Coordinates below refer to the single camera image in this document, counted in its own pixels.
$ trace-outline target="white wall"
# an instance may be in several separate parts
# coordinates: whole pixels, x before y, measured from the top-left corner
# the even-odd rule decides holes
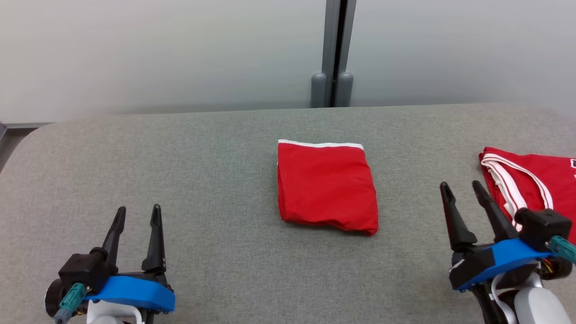
[[[310,105],[325,0],[4,0],[0,121]]]
[[[357,0],[351,106],[526,102],[576,114],[576,2]]]

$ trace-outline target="gray fabric surface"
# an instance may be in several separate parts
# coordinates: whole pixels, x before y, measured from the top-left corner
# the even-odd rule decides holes
[[[284,223],[278,138],[357,142],[378,192],[371,238]],[[146,256],[162,206],[176,312],[157,323],[481,323],[471,293],[450,288],[438,185],[470,230],[492,238],[471,182],[478,153],[576,156],[574,121],[522,106],[114,116],[48,125],[0,174],[0,322],[50,323],[43,296],[72,253],[100,245],[127,207],[121,271]],[[575,276],[547,282],[573,321]],[[72,323],[82,323],[75,318]]]

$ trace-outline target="teal cable connector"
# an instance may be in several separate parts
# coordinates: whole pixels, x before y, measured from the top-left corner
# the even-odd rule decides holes
[[[83,284],[74,284],[72,288],[68,291],[64,299],[60,302],[60,309],[54,315],[55,324],[66,324],[72,317],[72,314],[76,311],[76,308],[80,306],[80,303],[86,297],[87,291],[86,286]]]
[[[559,257],[576,263],[576,246],[556,235],[550,240],[550,250]]]

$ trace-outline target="red jersey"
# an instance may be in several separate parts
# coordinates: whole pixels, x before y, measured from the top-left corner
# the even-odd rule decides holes
[[[576,223],[576,158],[516,155],[486,147],[480,154],[484,178],[494,201],[514,221],[520,208],[554,209]],[[576,243],[576,227],[569,241]]]

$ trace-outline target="folded red cloth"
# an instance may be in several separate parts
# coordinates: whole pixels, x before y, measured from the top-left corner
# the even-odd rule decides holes
[[[285,221],[378,231],[378,205],[364,147],[278,140],[278,207]]]

